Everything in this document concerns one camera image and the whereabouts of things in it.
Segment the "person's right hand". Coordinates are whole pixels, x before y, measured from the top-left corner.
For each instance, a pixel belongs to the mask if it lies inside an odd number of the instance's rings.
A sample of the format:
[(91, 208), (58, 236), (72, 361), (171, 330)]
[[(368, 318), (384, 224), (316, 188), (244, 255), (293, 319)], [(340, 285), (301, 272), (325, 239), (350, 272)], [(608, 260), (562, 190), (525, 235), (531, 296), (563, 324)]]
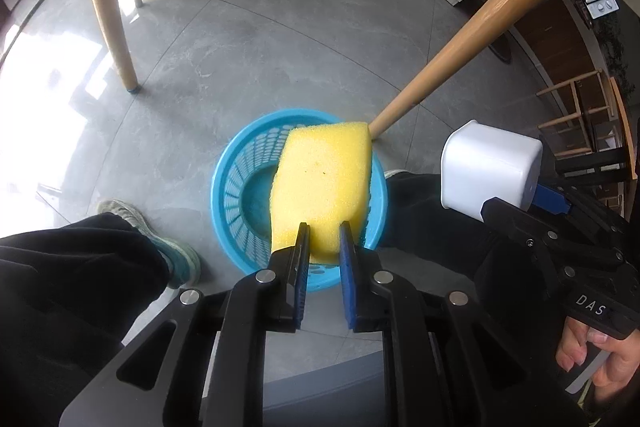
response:
[(562, 337), (555, 353), (559, 367), (569, 372), (574, 365), (582, 365), (587, 356), (588, 343), (610, 356), (591, 377), (594, 399), (605, 403), (622, 391), (639, 367), (639, 331), (626, 339), (617, 340), (571, 317), (564, 323)]

